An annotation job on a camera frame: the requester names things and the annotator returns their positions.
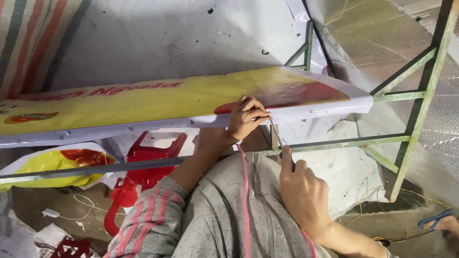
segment concrete floor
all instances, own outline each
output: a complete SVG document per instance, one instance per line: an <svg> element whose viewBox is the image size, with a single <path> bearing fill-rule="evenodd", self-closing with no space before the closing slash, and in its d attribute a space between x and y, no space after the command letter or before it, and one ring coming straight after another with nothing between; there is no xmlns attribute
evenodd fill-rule
<svg viewBox="0 0 459 258"><path fill-rule="evenodd" d="M46 209L53 209L67 218L81 218L90 208L73 198L73 193L80 193L89 197L97 207L108 210L112 201L109 197L103 197L105 186L98 184L85 191L74 191L70 194L61 194L54 188L32 189L13 188L13 210L24 223L39 231L50 223L61 227L75 237L88 237L93 239L91 247L94 251L103 255L111 237L105 232L103 220L105 212L93 209L84 219L76 220L82 222L84 230L75 220L63 218L43 217L41 212ZM405 229L410 236L425 232L417 227L417 222L423 218L438 214L444 210L442 207L428 203L426 207L419 207L412 210L384 213L364 214L355 221L349 222L347 227L366 234L370 237L382 236L384 238L403 237ZM341 217L341 224L354 218L358 214L347 214ZM116 224L121 225L124 215L117 215ZM459 257L459 252L452 250L454 243L448 243L439 231L429 233L404 242L392 243L389 250L400 257Z"/></svg>

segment yellow banner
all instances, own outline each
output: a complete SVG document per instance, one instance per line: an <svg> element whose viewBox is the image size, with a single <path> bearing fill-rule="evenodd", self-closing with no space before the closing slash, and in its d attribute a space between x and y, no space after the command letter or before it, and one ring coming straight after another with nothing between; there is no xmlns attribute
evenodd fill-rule
<svg viewBox="0 0 459 258"><path fill-rule="evenodd" d="M267 108L348 101L344 93L281 67L83 87L0 101L0 135L229 113L241 95Z"/></svg>

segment green metal frame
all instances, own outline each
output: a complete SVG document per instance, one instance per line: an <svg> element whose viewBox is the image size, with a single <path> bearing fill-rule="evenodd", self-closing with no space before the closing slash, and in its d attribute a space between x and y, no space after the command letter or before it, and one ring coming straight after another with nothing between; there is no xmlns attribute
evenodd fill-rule
<svg viewBox="0 0 459 258"><path fill-rule="evenodd" d="M427 111L429 109L429 105L434 95L435 87L437 86L437 81L446 58L447 48L454 30L456 20L458 18L458 13L459 0L443 0L431 45L370 93L373 96L374 102L414 99L413 108L411 110L411 114L404 133L291 145L292 151L301 152L331 148L359 147L368 155L372 156L383 167L391 170L396 174L396 179L390 180L386 186L386 197L391 202L394 202L400 191L403 179L408 171L408 163L411 155L413 154L414 146L418 142L419 135L421 134L422 126L427 116ZM305 64L302 66L293 67L305 69L308 71L311 70L312 35L313 23L309 21L307 25L307 37L305 44L303 44L303 46L301 46L301 48L287 61L285 64L286 66L291 66L301 54L305 53ZM417 90L389 92L397 84L399 84L423 65L424 71L422 73L419 88ZM271 129L271 132L269 132L264 126L262 129L263 135L265 136L269 148L259 150L258 153L264 156L278 154L281 150L278 149L277 142L275 142L274 139L275 137L273 137L273 129ZM392 163L383 155L370 147L370 145L387 142L401 142L395 163ZM4 175L0 176L0 184L76 175L103 174L133 169L159 168L179 165L189 157L190 156L112 164L98 167L72 168L56 171Z"/></svg>

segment left hand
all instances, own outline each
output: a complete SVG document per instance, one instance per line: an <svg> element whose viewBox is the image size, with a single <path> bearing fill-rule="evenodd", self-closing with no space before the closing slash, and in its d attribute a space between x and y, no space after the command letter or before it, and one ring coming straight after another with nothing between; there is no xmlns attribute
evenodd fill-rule
<svg viewBox="0 0 459 258"><path fill-rule="evenodd" d="M257 99L242 95L239 104L231 110L226 133L236 143L268 120L270 114Z"/></svg>

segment striped fabric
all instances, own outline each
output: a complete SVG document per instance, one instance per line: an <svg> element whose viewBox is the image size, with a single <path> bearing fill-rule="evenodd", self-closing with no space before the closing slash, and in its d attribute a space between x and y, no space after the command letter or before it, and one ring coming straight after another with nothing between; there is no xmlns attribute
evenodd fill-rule
<svg viewBox="0 0 459 258"><path fill-rule="evenodd" d="M49 89L90 0L0 0L0 100Z"/></svg>

